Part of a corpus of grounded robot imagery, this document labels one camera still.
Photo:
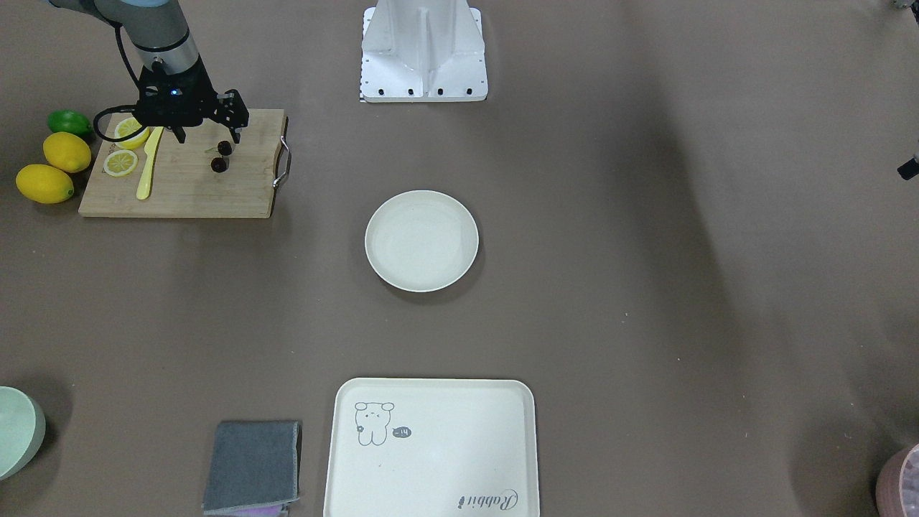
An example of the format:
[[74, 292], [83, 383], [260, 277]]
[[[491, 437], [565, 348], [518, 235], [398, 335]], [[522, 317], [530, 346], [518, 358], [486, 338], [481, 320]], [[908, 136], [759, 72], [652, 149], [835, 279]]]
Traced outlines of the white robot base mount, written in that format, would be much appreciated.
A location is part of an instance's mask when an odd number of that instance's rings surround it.
[[466, 1], [378, 1], [362, 17], [359, 98], [366, 103], [484, 101], [482, 13]]

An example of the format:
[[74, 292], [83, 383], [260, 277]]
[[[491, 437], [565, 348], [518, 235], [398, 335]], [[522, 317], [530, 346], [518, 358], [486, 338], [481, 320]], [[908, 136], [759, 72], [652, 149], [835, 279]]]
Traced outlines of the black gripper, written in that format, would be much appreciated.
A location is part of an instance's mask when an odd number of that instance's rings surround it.
[[211, 120], [227, 127], [234, 145], [249, 122], [248, 108], [235, 89], [217, 93], [203, 61], [181, 73], [167, 73], [163, 65], [141, 69], [140, 98], [134, 117], [147, 126], [169, 127], [178, 144], [187, 140], [186, 127]]

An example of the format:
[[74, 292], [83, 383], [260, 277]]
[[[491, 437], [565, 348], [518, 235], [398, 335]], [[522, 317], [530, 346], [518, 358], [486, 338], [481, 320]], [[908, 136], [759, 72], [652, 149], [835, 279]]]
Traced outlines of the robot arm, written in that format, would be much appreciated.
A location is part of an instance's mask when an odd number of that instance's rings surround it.
[[109, 113], [129, 113], [143, 127], [163, 127], [180, 143], [186, 141], [186, 128], [204, 120], [225, 126], [233, 143], [239, 144], [249, 114], [242, 96], [235, 89], [219, 94], [211, 85], [209, 73], [198, 52], [177, 1], [52, 1], [56, 9], [88, 14], [114, 27], [119, 53], [127, 69], [121, 30], [141, 58], [140, 73], [129, 75], [138, 91], [134, 105], [107, 108]]

